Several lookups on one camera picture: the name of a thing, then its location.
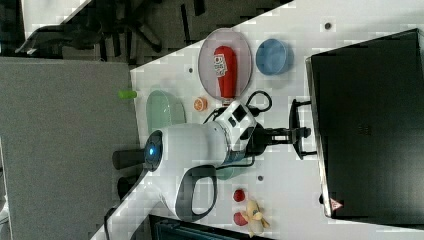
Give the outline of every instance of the small red object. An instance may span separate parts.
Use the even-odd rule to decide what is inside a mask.
[[[239,212],[234,214],[233,220],[239,226],[244,226],[244,225],[247,224],[247,221],[244,219],[244,217]]]
[[[237,57],[233,49],[220,46],[214,52],[214,68],[221,90],[221,97],[233,99],[237,86]]]
[[[234,195],[233,195],[234,201],[236,201],[236,202],[241,202],[241,201],[243,201],[245,197],[246,197],[246,196],[244,195],[244,191],[243,191],[243,190],[241,190],[241,189],[237,189],[237,190],[234,192]]]

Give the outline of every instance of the blue bowl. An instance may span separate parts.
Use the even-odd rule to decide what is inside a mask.
[[[281,74],[288,69],[288,46],[277,39],[263,42],[256,52],[256,66],[265,75]]]

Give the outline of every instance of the red apple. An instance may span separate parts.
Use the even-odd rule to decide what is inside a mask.
[[[237,189],[233,195],[234,201],[236,202],[243,201],[245,197],[246,196],[244,195],[244,191],[242,189]]]
[[[234,214],[234,222],[239,226],[244,226],[247,224],[247,221],[244,220],[243,216],[239,212]]]

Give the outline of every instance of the warning label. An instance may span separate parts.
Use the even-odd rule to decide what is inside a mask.
[[[343,207],[343,205],[339,202],[337,202],[336,200],[330,198],[330,203],[331,203],[331,209],[333,211],[336,211],[337,209]]]

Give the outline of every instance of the black monitor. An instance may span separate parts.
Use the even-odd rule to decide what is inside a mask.
[[[424,226],[424,79],[418,29],[307,62],[325,212]]]

